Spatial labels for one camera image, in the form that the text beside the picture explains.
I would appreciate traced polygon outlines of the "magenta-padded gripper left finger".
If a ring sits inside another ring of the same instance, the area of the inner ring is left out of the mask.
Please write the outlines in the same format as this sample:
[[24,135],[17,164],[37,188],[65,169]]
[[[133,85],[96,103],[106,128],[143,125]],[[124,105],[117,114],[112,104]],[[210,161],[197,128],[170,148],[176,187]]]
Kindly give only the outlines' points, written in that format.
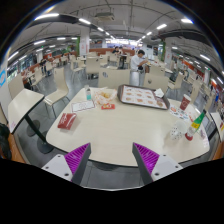
[[87,143],[66,155],[57,154],[42,169],[79,185],[91,154],[91,144]]

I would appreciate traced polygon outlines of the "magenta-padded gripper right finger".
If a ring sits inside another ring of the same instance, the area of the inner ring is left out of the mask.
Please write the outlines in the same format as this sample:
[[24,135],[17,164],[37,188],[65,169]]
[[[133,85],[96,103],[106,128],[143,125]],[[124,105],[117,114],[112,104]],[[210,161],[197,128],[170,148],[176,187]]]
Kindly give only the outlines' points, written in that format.
[[138,143],[133,144],[132,153],[145,185],[182,169],[182,166],[168,155],[159,155]]

